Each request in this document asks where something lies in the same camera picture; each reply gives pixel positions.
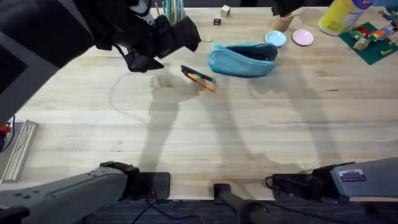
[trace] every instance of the small plate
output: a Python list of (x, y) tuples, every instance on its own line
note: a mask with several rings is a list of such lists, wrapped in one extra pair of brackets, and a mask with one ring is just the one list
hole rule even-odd
[(286, 35), (277, 31), (272, 30), (266, 34), (266, 42), (274, 44), (276, 47), (281, 47), (286, 44)]
[(301, 46), (308, 46), (313, 42), (313, 35), (310, 31), (298, 29), (293, 33), (293, 40)]

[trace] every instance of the gray robot arm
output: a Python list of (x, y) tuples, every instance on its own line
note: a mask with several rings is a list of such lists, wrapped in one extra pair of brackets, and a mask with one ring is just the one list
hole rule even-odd
[(26, 189), (2, 191), (0, 223), (75, 223), (100, 207), (122, 199), (138, 174), (139, 169), (133, 166), (107, 162), (85, 174)]

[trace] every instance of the zipper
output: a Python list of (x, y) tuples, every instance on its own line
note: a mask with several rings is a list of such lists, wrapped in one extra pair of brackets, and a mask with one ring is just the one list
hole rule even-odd
[(243, 55), (241, 55), (241, 54), (239, 54), (239, 53), (236, 53), (236, 52), (233, 51), (233, 50), (228, 49), (227, 47), (225, 47), (224, 45), (221, 45), (221, 44), (214, 44), (214, 46), (215, 46), (215, 48), (217, 48), (217, 49), (219, 49), (219, 50), (213, 51), (213, 52), (209, 55), (209, 58), (210, 58), (211, 56), (213, 56), (214, 53), (219, 52), (220, 50), (227, 50), (228, 52), (230, 52), (230, 53), (232, 53), (233, 55), (235, 55), (235, 57), (244, 58), (244, 59), (247, 60), (248, 62), (257, 63), (257, 64), (262, 64), (262, 65), (263, 65), (263, 64), (269, 64), (269, 62), (270, 62), (270, 63), (274, 63), (274, 62), (271, 62), (271, 61), (256, 60), (256, 59), (253, 59), (253, 58), (249, 58), (249, 57), (243, 56)]

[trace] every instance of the pencil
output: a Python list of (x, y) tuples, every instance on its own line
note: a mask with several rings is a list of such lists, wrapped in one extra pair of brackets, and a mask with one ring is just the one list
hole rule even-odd
[(160, 16), (159, 6), (157, 5), (157, 2), (155, 2), (155, 7), (156, 7), (157, 16)]
[(163, 14), (166, 15), (166, 7), (164, 6), (164, 1), (162, 1), (162, 6), (163, 6)]

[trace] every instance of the green baseplate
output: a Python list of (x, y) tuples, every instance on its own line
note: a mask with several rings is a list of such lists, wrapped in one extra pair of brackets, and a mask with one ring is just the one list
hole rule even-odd
[[(377, 30), (377, 28), (375, 28), (370, 22), (363, 24), (363, 26), (367, 30), (374, 30), (374, 31)], [(398, 46), (396, 44), (393, 44), (393, 45), (388, 44), (391, 41), (390, 39), (385, 39), (385, 40), (377, 41), (377, 42), (371, 42), (369, 44), (369, 47), (367, 47), (365, 50), (356, 50), (356, 49), (354, 49), (354, 44), (356, 43), (357, 40), (352, 38), (348, 34), (348, 32), (341, 34), (339, 37), (344, 42), (346, 42), (346, 44), (349, 47), (351, 47), (369, 65), (372, 65), (375, 62), (378, 62), (379, 60), (381, 60), (385, 57), (388, 57), (388, 56), (392, 55), (394, 52), (398, 51)], [(380, 52), (387, 51), (389, 49), (393, 49), (393, 51), (385, 56), (381, 55)]]

